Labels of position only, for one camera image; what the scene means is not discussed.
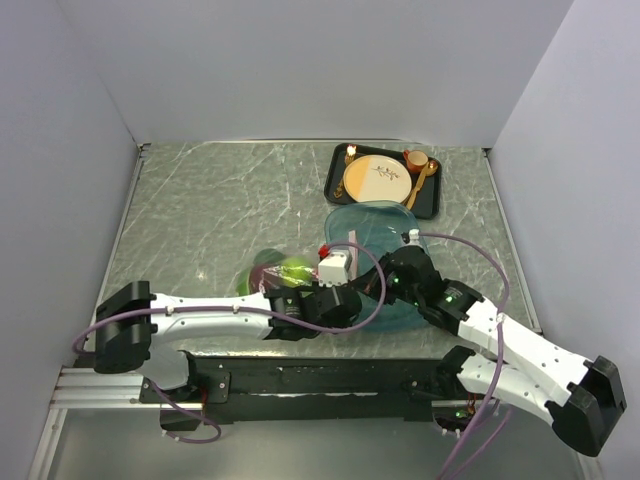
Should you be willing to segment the clear zip top bag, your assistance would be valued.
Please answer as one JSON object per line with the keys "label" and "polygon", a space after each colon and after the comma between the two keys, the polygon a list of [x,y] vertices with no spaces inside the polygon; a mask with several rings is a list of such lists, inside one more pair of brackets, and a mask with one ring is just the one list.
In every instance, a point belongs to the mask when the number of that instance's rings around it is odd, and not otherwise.
{"label": "clear zip top bag", "polygon": [[236,278],[235,293],[245,296],[283,287],[307,287],[317,280],[317,259],[309,255],[290,255],[275,248],[264,248]]}

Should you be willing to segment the green lime toy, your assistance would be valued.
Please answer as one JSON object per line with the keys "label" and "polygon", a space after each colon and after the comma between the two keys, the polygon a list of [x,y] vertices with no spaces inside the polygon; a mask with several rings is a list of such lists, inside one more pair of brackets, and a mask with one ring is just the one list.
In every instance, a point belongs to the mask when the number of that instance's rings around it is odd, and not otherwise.
{"label": "green lime toy", "polygon": [[236,293],[239,296],[250,295],[260,290],[260,284],[264,279],[264,270],[278,263],[283,254],[276,249],[266,248],[259,251],[252,264],[241,271],[236,283]]}

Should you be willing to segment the green apple toy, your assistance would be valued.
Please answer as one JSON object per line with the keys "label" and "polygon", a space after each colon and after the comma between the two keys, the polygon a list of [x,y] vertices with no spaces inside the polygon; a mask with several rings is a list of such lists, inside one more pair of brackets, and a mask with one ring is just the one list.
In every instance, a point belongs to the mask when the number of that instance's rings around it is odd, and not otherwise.
{"label": "green apple toy", "polygon": [[311,284],[313,272],[312,264],[304,257],[286,257],[280,263],[280,275],[287,287]]}

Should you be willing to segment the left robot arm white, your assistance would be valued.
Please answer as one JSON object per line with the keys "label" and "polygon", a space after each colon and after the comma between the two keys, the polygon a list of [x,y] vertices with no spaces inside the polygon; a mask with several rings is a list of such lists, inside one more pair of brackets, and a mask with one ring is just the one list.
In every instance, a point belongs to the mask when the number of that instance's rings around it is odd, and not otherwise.
{"label": "left robot arm white", "polygon": [[185,298],[151,292],[147,281],[121,288],[96,310],[96,320],[117,320],[97,329],[94,370],[136,371],[172,399],[198,390],[192,355],[170,346],[200,337],[299,341],[355,325],[362,302],[347,286],[282,287],[224,299]]}

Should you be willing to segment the red apple toy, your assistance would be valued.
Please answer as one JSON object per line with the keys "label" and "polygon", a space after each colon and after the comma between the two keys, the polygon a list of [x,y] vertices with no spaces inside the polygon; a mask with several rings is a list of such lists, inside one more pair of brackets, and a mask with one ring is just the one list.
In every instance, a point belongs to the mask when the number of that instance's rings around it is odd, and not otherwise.
{"label": "red apple toy", "polygon": [[259,291],[281,288],[283,280],[277,266],[261,266],[256,273],[256,286]]}

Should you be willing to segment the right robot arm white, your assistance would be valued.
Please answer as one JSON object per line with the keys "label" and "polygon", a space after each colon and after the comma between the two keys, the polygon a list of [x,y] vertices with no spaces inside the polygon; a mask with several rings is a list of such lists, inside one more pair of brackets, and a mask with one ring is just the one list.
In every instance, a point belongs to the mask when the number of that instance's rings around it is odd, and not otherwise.
{"label": "right robot arm white", "polygon": [[469,355],[437,375],[449,398],[493,392],[494,398],[525,410],[551,426],[573,450],[600,454],[627,408],[619,369],[567,351],[524,327],[466,284],[444,279],[417,245],[385,254],[350,280],[359,292],[388,303],[414,306],[431,325],[495,355]]}

